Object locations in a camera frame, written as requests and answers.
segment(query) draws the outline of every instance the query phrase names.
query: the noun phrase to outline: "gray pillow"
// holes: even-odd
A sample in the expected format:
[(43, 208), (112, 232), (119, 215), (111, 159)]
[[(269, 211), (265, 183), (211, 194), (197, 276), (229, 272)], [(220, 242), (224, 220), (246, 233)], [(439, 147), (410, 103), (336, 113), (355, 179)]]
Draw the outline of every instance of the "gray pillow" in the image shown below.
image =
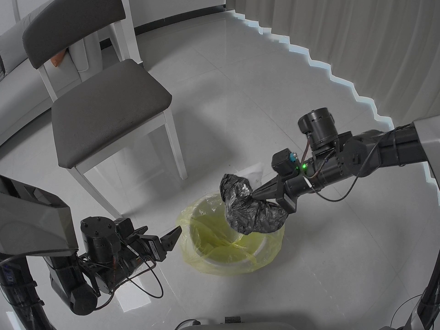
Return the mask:
[(0, 80), (28, 58), (23, 47), (23, 33), (30, 22), (52, 1), (54, 0), (49, 0), (36, 8), (0, 36), (0, 60), (2, 60), (0, 61)]

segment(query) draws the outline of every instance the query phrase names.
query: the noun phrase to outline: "white chair frame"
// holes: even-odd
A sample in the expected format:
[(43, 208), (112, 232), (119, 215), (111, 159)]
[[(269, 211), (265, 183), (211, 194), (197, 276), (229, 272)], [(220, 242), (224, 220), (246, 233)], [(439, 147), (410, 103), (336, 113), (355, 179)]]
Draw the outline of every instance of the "white chair frame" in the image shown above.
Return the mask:
[[(121, 21), (112, 23), (110, 25), (110, 39), (120, 61), (130, 58), (129, 49), (127, 47), (127, 42), (124, 37), (124, 31), (122, 30)], [(46, 68), (44, 67), (44, 64), (38, 70), (40, 71), (41, 78), (47, 88), (47, 91), (52, 101), (55, 102), (58, 97), (55, 94), (55, 91), (49, 80), (49, 76), (47, 74)], [(158, 115), (149, 119), (144, 124), (140, 125), (138, 128), (127, 133), (118, 140), (110, 143), (108, 146), (93, 154), (91, 157), (88, 157), (84, 161), (80, 162), (73, 168), (67, 169), (67, 171), (69, 171), (74, 179), (113, 217), (122, 217), (122, 215), (115, 209), (115, 207), (113, 207), (102, 196), (102, 194), (98, 192), (98, 190), (91, 184), (91, 182), (85, 177), (84, 174), (90, 169), (94, 168), (100, 162), (103, 162), (108, 157), (111, 157), (113, 154), (117, 153), (122, 148), (133, 143), (135, 140), (144, 137), (145, 135), (162, 125), (165, 125), (166, 132), (168, 134), (168, 140), (170, 142), (171, 149), (173, 150), (173, 155), (176, 161), (179, 175), (182, 179), (186, 179), (188, 175), (185, 168), (184, 159), (182, 157), (182, 151), (180, 150), (176, 127), (174, 126), (173, 114), (171, 113), (170, 108), (162, 111)]]

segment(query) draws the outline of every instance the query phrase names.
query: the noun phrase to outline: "chair leg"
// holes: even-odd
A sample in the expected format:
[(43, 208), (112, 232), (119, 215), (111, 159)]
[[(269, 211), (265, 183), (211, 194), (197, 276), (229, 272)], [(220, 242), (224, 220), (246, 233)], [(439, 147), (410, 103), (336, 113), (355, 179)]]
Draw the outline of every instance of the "chair leg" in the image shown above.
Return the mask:
[(67, 171), (74, 177), (76, 181), (115, 219), (122, 215), (96, 190), (90, 181), (81, 174), (76, 167), (68, 168)]
[(179, 140), (177, 138), (176, 127), (174, 126), (174, 119), (173, 114), (171, 113), (171, 109), (168, 108), (164, 110), (164, 115), (165, 128), (168, 134), (169, 143), (171, 144), (171, 149), (173, 150), (177, 170), (179, 170), (180, 178), (186, 179), (188, 177), (187, 170), (185, 168), (184, 158), (182, 157), (182, 151), (180, 150)]

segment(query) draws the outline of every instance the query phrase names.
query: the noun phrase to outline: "yellow plastic bag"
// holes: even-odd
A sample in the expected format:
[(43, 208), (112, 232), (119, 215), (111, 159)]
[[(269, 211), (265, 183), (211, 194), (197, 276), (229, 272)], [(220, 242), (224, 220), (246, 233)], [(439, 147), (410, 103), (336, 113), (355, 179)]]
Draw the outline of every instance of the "yellow plastic bag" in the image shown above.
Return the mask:
[(284, 226), (273, 233), (243, 235), (229, 227), (219, 192), (188, 206), (177, 219), (184, 261), (200, 272), (237, 275), (266, 266), (278, 254)]

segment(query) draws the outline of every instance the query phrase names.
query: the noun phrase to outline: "robotic arm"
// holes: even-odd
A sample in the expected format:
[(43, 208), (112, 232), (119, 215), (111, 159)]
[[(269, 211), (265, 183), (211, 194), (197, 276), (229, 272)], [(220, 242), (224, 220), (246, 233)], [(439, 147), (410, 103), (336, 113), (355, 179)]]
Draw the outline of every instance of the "robotic arm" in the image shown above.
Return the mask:
[[(298, 121), (307, 136), (312, 157), (298, 159), (296, 153), (284, 149), (273, 155), (272, 168), (277, 177), (252, 193), (257, 200), (275, 199), (289, 214), (297, 210), (303, 194), (316, 193), (328, 201), (341, 201), (358, 177), (365, 177), (377, 168), (403, 166), (428, 161), (434, 174), (440, 175), (438, 162), (440, 116), (417, 120), (389, 132), (370, 130), (353, 136), (338, 134), (327, 108), (314, 110)], [(319, 192), (326, 186), (355, 176), (344, 197), (331, 200)], [(428, 330), (439, 313), (440, 253), (431, 279), (408, 322), (399, 330)]]
[(147, 272), (163, 261), (182, 231), (177, 227), (158, 238), (144, 234), (147, 226), (134, 229), (129, 218), (106, 217), (88, 217), (80, 228), (86, 252), (78, 256), (69, 206), (56, 195), (0, 175), (0, 287), (27, 330), (55, 328), (26, 257), (19, 255), (43, 256), (53, 290), (73, 313), (85, 316), (102, 308), (97, 307), (101, 293), (113, 297), (142, 263), (152, 262)]

